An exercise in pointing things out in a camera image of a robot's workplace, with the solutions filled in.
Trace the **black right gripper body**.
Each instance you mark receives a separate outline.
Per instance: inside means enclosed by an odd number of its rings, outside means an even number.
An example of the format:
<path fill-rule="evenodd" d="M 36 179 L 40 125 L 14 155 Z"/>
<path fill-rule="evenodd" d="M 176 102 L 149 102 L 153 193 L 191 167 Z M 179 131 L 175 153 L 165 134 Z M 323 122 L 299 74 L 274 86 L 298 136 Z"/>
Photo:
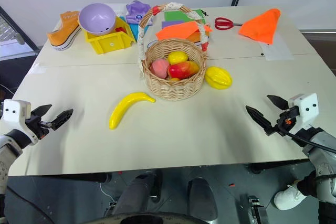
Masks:
<path fill-rule="evenodd" d="M 279 135 L 287 136 L 286 133 L 289 133 L 289 131 L 295 126 L 297 122 L 296 117 L 299 115 L 300 112 L 297 105 L 285 109 L 282 113 L 280 113 L 274 129 Z"/>

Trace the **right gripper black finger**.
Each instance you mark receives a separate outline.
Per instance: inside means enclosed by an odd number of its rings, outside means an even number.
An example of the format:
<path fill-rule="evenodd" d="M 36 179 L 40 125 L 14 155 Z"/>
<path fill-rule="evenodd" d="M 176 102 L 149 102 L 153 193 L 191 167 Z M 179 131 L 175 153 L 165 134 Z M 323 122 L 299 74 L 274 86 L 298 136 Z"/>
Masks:
<path fill-rule="evenodd" d="M 276 95 L 267 95 L 267 98 L 279 109 L 281 110 L 289 109 L 288 101 L 286 101 L 285 99 Z"/>
<path fill-rule="evenodd" d="M 245 108 L 250 117 L 263 128 L 266 135 L 272 135 L 276 132 L 276 128 L 272 126 L 271 122 L 269 122 L 261 112 L 247 105 Z"/>

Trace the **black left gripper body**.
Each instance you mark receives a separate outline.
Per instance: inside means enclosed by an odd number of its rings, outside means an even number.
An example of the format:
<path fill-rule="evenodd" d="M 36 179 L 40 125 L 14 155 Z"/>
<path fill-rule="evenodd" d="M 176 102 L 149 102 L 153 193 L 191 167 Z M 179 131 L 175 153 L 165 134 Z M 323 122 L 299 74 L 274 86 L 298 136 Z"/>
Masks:
<path fill-rule="evenodd" d="M 25 120 L 25 124 L 36 135 L 38 140 L 44 138 L 53 126 L 51 122 L 44 122 L 37 115 L 31 115 L 29 119 Z"/>

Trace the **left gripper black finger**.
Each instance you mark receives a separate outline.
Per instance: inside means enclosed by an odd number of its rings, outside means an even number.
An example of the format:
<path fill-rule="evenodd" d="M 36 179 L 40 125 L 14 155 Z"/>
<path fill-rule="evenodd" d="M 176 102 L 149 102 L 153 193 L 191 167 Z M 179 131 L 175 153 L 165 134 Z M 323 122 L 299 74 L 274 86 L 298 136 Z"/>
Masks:
<path fill-rule="evenodd" d="M 46 105 L 41 105 L 37 108 L 35 108 L 34 110 L 31 111 L 31 117 L 42 117 L 44 116 L 48 110 L 52 107 L 51 104 L 46 104 Z"/>
<path fill-rule="evenodd" d="M 52 122 L 51 129 L 57 130 L 65 124 L 73 114 L 73 109 L 62 111 Z"/>

